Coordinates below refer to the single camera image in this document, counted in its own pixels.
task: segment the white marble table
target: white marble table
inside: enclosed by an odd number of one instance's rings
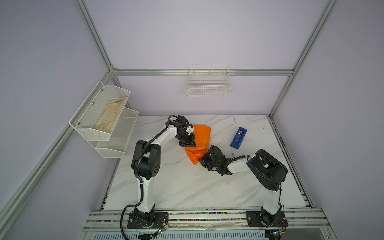
[[[253,155],[264,149],[288,168],[282,183],[281,203],[285,208],[305,207],[304,200],[289,170],[286,159],[265,115],[186,116],[192,124],[211,128],[210,145],[217,145],[227,157]],[[122,210],[137,203],[138,187],[131,169],[135,144],[159,132],[167,116],[139,116],[127,151],[121,159],[104,206]],[[240,149],[230,147],[239,127],[247,129]],[[258,209],[262,206],[263,187],[252,172],[221,176],[201,164],[194,165],[176,138],[161,146],[161,166],[155,176],[154,200],[157,210]]]

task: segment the orange bag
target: orange bag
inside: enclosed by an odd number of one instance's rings
[[[206,125],[193,125],[193,127],[195,130],[192,133],[195,134],[196,147],[185,147],[185,151],[192,163],[196,165],[199,162],[199,158],[208,152],[211,128]]]

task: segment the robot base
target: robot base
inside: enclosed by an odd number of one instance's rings
[[[262,224],[263,219],[261,217],[261,211],[247,211],[245,214],[247,216],[248,227],[265,227]],[[277,223],[273,224],[271,227],[283,227],[284,224],[285,226],[288,226],[288,222],[283,211],[280,211],[277,219]]]
[[[159,228],[163,227],[163,222],[168,222],[168,213],[167,212],[155,212],[154,222],[153,222],[152,226],[149,226],[149,228],[159,229]],[[127,225],[128,229],[148,228],[148,227],[144,227],[142,224],[143,224],[142,222],[136,220],[134,212],[131,212],[129,214],[129,220],[128,220],[128,225]]]

